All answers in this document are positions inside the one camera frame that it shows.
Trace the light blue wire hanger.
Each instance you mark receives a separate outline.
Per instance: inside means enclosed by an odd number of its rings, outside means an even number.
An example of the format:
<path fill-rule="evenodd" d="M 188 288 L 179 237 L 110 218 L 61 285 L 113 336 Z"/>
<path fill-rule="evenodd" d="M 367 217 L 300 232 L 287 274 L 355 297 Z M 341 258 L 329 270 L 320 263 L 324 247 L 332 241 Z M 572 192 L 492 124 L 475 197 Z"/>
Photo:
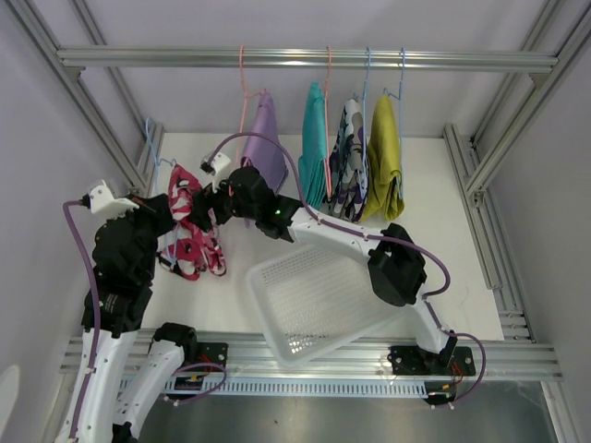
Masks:
<path fill-rule="evenodd" d="M 176 160 L 163 158 L 161 155 L 162 139 L 157 138 L 159 126 L 149 116 L 144 119 L 144 136 L 149 145 L 151 160 L 153 162 L 153 175 L 151 179 L 151 193 L 154 196 L 160 195 L 164 188 L 161 185 L 161 176 L 163 175 L 163 165 L 165 164 L 170 170 L 176 166 Z M 168 268 L 169 271 L 180 276 L 181 269 L 178 260 L 178 240 L 179 240 L 179 224 L 176 223 L 171 233 L 166 233 L 163 236 L 163 249 L 160 258 L 163 259 L 161 266 Z"/>

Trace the pink camouflage trousers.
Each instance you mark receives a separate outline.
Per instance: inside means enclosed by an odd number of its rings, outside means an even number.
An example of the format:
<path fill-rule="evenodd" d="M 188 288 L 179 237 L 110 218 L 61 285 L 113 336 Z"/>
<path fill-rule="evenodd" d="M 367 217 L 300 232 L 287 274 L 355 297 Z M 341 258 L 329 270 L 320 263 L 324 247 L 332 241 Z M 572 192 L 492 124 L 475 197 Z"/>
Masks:
<path fill-rule="evenodd" d="M 209 271 L 217 277 L 226 273 L 226 262 L 216 229 L 205 232 L 188 216 L 193 209 L 192 196 L 202 186 L 197 177 L 176 164 L 171 171 L 167 196 L 175 228 L 173 242 L 158 253 L 160 265 L 188 281 L 196 281 Z"/>

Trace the lilac purple trousers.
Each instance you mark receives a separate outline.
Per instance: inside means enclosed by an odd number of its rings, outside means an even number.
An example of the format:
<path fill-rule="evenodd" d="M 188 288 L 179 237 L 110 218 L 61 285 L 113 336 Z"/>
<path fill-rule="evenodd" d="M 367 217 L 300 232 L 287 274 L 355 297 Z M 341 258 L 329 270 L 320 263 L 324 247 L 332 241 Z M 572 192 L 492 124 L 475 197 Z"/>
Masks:
<path fill-rule="evenodd" d="M 286 178 L 288 168 L 283 152 L 277 147 L 280 143 L 277 130 L 274 101 L 269 92 L 264 92 L 259 99 L 258 108 L 251 132 L 263 135 L 247 137 L 240 166 L 254 166 L 265 180 L 267 186 L 277 194 Z"/>

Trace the pink wire hanger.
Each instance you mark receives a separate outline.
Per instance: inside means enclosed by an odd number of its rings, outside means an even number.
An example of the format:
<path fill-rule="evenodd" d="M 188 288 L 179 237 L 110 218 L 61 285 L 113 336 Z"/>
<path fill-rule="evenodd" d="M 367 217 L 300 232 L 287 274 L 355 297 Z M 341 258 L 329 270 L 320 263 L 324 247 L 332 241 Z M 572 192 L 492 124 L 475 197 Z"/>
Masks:
<path fill-rule="evenodd" d="M 245 45 L 241 45 L 239 48 L 239 56 L 238 56 L 238 66 L 239 66 L 241 90 L 242 90 L 242 95 L 243 95 L 242 111 L 241 111 L 241 118 L 240 118 L 240 124 L 239 124 L 239 132 L 240 133 L 242 133 L 245 128 L 248 101 L 254 97 L 257 97 L 257 96 L 263 96 L 267 92 L 266 88 L 259 90 L 257 92 L 253 92 L 253 93 L 249 92 L 248 86 L 247 86 L 247 78 L 246 78 L 246 74 L 245 74 L 245 68 L 244 68 L 244 51 L 245 51 Z"/>

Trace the white plastic basket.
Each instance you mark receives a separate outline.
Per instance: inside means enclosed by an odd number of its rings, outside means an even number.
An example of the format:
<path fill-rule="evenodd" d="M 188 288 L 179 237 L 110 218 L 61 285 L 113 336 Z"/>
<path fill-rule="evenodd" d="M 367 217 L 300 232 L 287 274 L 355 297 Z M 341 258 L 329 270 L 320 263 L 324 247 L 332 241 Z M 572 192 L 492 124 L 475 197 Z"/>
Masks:
<path fill-rule="evenodd" d="M 246 287 L 266 342 L 287 367 L 321 358 L 403 314 L 373 293 L 364 265 L 316 246 L 252 267 Z"/>

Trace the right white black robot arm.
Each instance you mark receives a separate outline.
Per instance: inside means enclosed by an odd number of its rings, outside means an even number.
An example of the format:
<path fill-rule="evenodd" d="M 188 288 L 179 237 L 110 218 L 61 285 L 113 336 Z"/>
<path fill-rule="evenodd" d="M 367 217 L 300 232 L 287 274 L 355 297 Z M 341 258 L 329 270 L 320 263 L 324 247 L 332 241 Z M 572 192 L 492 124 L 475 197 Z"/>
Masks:
<path fill-rule="evenodd" d="M 193 194 L 188 216 L 200 229 L 208 232 L 233 218 L 251 220 L 271 239 L 321 246 L 351 258 L 367 268 L 372 292 L 382 302 L 414 315 L 413 363 L 403 367 L 403 373 L 435 376 L 458 367 L 453 358 L 462 335 L 442 324 L 430 302 L 449 289 L 450 273 L 443 273 L 441 288 L 427 291 L 426 262 L 431 260 L 440 269 L 445 266 L 416 245 L 404 227 L 392 223 L 372 231 L 323 215 L 298 199 L 275 194 L 253 166 L 228 171 L 204 162 L 201 169 L 212 181 Z"/>

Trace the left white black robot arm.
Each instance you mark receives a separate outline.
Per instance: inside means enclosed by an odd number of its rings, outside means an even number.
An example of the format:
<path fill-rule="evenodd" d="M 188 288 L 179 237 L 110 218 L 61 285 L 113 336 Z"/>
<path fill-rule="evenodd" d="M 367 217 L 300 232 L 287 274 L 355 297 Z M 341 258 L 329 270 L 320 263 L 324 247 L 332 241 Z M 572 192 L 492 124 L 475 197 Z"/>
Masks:
<path fill-rule="evenodd" d="M 58 442 L 135 442 L 165 382 L 199 359 L 196 331 L 167 322 L 151 339 L 132 382 L 120 387 L 152 296 L 159 238 L 175 222 L 165 194 L 129 196 L 125 209 L 95 234 L 81 253 L 90 278 L 82 315 L 82 353 Z"/>

